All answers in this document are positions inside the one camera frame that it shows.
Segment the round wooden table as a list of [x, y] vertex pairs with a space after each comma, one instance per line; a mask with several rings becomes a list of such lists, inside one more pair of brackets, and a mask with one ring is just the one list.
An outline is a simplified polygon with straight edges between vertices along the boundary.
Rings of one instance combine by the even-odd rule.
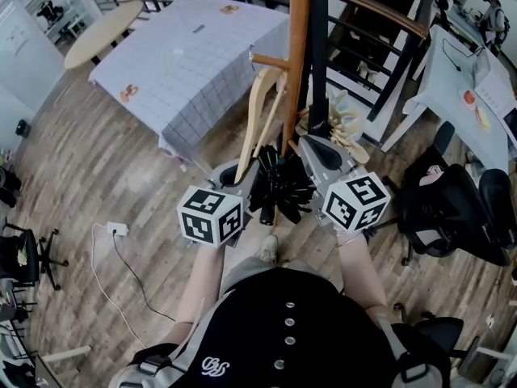
[[100, 63], [99, 54], [122, 36], [143, 10], [142, 1], [125, 2], [97, 19], [74, 42], [64, 60], [66, 70], [88, 62]]

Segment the table with checked tablecloth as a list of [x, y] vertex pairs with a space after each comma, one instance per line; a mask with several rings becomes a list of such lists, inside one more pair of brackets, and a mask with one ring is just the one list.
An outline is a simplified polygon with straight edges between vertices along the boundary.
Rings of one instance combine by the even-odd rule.
[[[239, 6], [223, 14], [226, 5]], [[205, 28], [193, 31], [199, 26]], [[132, 32], [91, 71], [128, 112], [158, 135], [158, 146], [200, 164], [198, 144], [250, 89], [260, 65], [251, 53], [285, 58], [289, 16], [231, 0], [177, 0]], [[128, 103], [120, 92], [139, 91]]]

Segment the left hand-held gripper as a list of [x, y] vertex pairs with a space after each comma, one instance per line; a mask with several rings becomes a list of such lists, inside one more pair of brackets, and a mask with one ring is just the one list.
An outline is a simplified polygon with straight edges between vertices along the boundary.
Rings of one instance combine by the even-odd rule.
[[222, 163], [199, 186], [190, 186], [178, 202], [177, 213], [184, 238], [212, 247], [235, 247], [250, 221], [246, 213], [261, 164], [253, 160], [234, 184], [239, 159]]

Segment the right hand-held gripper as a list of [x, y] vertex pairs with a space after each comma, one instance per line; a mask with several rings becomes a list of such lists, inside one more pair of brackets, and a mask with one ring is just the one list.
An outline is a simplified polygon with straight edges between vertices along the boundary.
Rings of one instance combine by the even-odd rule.
[[375, 172], [338, 180], [357, 167], [344, 148], [314, 135], [301, 136], [298, 147], [307, 176], [316, 188], [327, 188], [317, 211], [323, 225], [330, 222], [352, 234], [381, 219], [391, 195]]

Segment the black office chair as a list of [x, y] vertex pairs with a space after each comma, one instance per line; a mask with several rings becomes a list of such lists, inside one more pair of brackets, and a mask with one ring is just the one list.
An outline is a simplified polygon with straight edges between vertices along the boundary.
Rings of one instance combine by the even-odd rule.
[[[517, 248], [517, 217], [508, 174], [489, 169], [478, 181], [460, 164], [447, 164], [443, 155], [454, 126], [443, 123], [432, 144], [405, 171], [403, 184], [383, 182], [395, 194], [392, 223], [409, 242], [406, 266], [415, 254], [435, 258], [462, 250], [490, 264], [505, 267]], [[429, 167], [444, 169], [432, 184], [419, 186]]]

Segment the black folded umbrella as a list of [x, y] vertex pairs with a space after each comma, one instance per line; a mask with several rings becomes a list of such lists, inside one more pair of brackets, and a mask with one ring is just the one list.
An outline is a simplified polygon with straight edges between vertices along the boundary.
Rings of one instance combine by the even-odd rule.
[[257, 162], [258, 177], [250, 196], [249, 210], [259, 210], [259, 222], [272, 226], [275, 211], [297, 224], [301, 213], [310, 213], [309, 202], [316, 188], [306, 175], [301, 159], [296, 154], [287, 158], [272, 146], [261, 148]]

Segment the person's black shirt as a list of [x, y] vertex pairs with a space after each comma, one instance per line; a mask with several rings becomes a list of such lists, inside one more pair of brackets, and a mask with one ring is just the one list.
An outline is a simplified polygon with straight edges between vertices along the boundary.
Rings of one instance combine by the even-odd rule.
[[404, 323], [396, 358], [365, 310], [326, 279], [273, 268], [232, 285], [203, 326], [187, 370], [168, 388], [392, 388], [411, 370], [448, 388], [450, 360]]

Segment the person's right forearm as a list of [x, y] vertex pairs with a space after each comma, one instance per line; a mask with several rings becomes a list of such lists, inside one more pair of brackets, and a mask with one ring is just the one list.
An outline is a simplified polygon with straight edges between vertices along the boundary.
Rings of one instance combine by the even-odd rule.
[[387, 298], [362, 233], [336, 230], [338, 258], [345, 294], [369, 314], [387, 310]]

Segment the pink object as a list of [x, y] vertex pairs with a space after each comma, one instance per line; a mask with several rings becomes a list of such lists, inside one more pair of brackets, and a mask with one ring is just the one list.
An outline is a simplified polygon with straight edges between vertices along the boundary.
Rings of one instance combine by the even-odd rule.
[[419, 186], [425, 186], [437, 181], [444, 173], [444, 169], [439, 165], [433, 165], [428, 168], [427, 173], [419, 180]]

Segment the wooden hanger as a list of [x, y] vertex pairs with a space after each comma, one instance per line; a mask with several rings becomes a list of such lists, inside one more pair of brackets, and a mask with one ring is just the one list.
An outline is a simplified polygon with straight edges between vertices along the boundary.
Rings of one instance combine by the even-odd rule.
[[[249, 165], [250, 159], [257, 158], [259, 156], [259, 152], [264, 144], [271, 122], [273, 121], [275, 113], [280, 105], [280, 101], [284, 95], [286, 81], [287, 73], [274, 67], [266, 67], [257, 74], [250, 90], [246, 135], [241, 156], [238, 161], [234, 183], [238, 183], [241, 180]], [[259, 130], [260, 116], [263, 112], [267, 92], [275, 84], [277, 85], [277, 93], [274, 103], [269, 111], [269, 115], [263, 126], [262, 132], [258, 139], [256, 139]]]

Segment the person's beige shoe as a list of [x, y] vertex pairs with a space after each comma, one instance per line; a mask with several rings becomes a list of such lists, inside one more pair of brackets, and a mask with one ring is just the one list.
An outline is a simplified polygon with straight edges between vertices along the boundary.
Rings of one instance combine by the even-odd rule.
[[279, 241], [278, 238], [270, 234], [262, 242], [258, 251], [258, 257], [271, 266], [276, 266], [278, 260]]

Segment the black swivel chair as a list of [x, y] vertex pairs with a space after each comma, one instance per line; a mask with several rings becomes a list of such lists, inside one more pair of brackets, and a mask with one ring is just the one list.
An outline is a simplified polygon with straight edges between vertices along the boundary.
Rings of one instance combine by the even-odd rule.
[[461, 318], [437, 317], [429, 311], [421, 314], [421, 320], [410, 323], [405, 306], [398, 302], [393, 305], [393, 310], [398, 314], [403, 323], [410, 324], [415, 330], [427, 336], [437, 343], [451, 358], [464, 360], [467, 352], [456, 349], [464, 328]]
[[[42, 275], [46, 275], [55, 291], [61, 286], [53, 278], [51, 265], [68, 267], [69, 261], [56, 261], [51, 258], [53, 239], [60, 233], [54, 228], [50, 235], [36, 239], [31, 229], [9, 223], [4, 219], [0, 227], [0, 279], [13, 281], [16, 288], [35, 287]], [[25, 246], [27, 249], [27, 266], [20, 267], [17, 263], [17, 250]]]

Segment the wooden coat rack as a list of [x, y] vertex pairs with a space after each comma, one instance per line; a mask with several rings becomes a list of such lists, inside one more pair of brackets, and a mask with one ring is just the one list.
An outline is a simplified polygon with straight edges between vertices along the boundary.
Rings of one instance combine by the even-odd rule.
[[252, 53], [253, 63], [272, 66], [287, 73], [286, 109], [283, 117], [281, 155], [295, 149], [293, 134], [300, 103], [306, 101], [308, 80], [312, 77], [311, 0], [290, 0], [289, 54], [286, 60]]

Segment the clear plastic container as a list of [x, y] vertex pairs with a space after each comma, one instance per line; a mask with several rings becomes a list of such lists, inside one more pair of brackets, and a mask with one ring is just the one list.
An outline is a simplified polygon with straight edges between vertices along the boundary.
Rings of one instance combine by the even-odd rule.
[[473, 63], [473, 84], [479, 86], [490, 72], [490, 52], [483, 48]]

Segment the person's left forearm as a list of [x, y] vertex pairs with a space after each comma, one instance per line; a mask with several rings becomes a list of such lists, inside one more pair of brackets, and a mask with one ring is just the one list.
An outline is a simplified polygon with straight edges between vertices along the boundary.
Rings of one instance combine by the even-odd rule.
[[175, 343], [183, 341], [195, 321], [202, 318], [219, 299], [225, 262], [225, 246], [201, 245], [185, 286], [171, 331]]

